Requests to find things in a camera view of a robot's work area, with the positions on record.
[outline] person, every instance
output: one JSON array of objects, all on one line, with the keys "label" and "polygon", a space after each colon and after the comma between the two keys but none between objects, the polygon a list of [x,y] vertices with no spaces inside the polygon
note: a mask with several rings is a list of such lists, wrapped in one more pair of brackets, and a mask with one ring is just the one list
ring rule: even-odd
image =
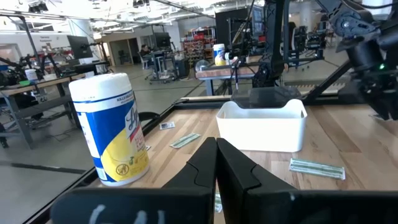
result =
[{"label": "person", "polygon": [[[148,47],[148,45],[146,45],[146,44],[141,45],[141,50],[140,50],[139,54],[141,55],[142,58],[144,58],[144,57],[148,58],[148,63],[147,63],[148,66],[153,66],[154,62],[152,61],[150,52],[151,52],[151,49],[150,49],[150,47]],[[157,71],[159,71],[158,65],[156,65],[155,68]]]},{"label": "person", "polygon": [[149,55],[150,54],[150,48],[146,44],[141,45],[141,51],[139,52],[141,54],[141,57]]}]

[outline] disinfecting wipes canister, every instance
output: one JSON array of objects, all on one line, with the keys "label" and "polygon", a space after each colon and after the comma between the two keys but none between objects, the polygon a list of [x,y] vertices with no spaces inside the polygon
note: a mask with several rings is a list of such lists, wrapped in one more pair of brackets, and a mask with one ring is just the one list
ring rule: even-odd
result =
[{"label": "disinfecting wipes canister", "polygon": [[127,75],[84,78],[69,89],[102,183],[120,186],[142,177],[149,159]]}]

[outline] computer monitor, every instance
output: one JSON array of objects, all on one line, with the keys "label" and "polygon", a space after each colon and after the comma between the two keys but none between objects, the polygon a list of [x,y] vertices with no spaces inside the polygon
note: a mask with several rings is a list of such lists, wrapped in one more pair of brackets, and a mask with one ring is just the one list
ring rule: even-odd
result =
[{"label": "computer monitor", "polygon": [[170,36],[167,32],[154,32],[156,47],[158,48],[171,48]]},{"label": "computer monitor", "polygon": [[75,59],[93,57],[93,53],[91,52],[91,49],[89,47],[87,37],[68,35],[68,40]]}]

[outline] blue and yellow label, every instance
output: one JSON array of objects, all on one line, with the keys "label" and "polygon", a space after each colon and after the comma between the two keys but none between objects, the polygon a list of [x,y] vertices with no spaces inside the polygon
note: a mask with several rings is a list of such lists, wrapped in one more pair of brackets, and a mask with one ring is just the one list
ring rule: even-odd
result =
[{"label": "blue and yellow label", "polygon": [[128,180],[147,169],[149,159],[132,91],[74,104],[101,180]]}]

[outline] yellow lemon graphic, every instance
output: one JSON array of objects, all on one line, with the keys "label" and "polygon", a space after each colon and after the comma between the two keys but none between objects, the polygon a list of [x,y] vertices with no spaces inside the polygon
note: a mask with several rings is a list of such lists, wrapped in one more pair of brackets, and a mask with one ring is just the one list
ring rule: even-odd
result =
[{"label": "yellow lemon graphic", "polygon": [[130,179],[148,165],[146,150],[137,152],[136,145],[126,138],[123,129],[106,147],[101,156],[105,172],[115,181]]}]

